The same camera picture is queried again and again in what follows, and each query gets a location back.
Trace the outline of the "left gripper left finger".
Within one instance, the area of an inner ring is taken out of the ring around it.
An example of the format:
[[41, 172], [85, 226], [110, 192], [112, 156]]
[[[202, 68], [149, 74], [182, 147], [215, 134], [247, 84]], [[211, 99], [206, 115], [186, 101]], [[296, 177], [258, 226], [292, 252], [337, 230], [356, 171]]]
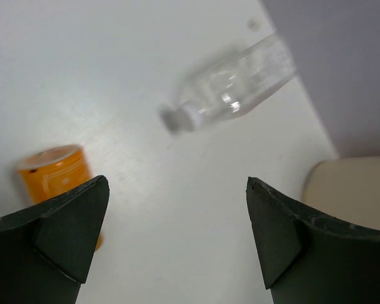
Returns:
[[75, 303], [108, 207], [105, 176], [0, 218], [0, 303]]

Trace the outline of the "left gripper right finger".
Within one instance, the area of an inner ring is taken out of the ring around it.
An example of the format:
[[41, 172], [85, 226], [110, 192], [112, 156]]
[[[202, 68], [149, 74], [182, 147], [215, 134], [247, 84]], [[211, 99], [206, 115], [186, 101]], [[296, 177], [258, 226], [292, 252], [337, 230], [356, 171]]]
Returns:
[[274, 303], [380, 303], [380, 231], [332, 217], [250, 177], [246, 202]]

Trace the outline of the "orange bottle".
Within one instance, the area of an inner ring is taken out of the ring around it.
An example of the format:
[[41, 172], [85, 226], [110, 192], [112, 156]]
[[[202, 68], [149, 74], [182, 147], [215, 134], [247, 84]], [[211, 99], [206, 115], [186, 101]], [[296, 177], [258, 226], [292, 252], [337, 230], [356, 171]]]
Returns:
[[69, 144], [38, 152], [16, 166], [33, 204], [59, 196], [93, 178], [82, 146]]

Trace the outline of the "large clear square bottle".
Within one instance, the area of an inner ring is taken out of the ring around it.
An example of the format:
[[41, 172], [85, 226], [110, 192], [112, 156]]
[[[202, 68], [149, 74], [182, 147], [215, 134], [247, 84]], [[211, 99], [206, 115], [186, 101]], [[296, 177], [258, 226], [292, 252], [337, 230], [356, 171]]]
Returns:
[[230, 46], [179, 78], [160, 118], [173, 134], [196, 132], [246, 115], [295, 75], [291, 52], [277, 34], [245, 49]]

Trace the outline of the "beige bin with orange rim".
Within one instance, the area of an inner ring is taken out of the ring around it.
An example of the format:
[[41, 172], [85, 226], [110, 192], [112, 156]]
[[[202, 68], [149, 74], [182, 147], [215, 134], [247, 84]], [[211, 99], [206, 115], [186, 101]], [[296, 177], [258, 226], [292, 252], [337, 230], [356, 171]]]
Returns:
[[306, 178], [301, 202], [346, 222], [380, 230], [380, 156], [317, 164]]

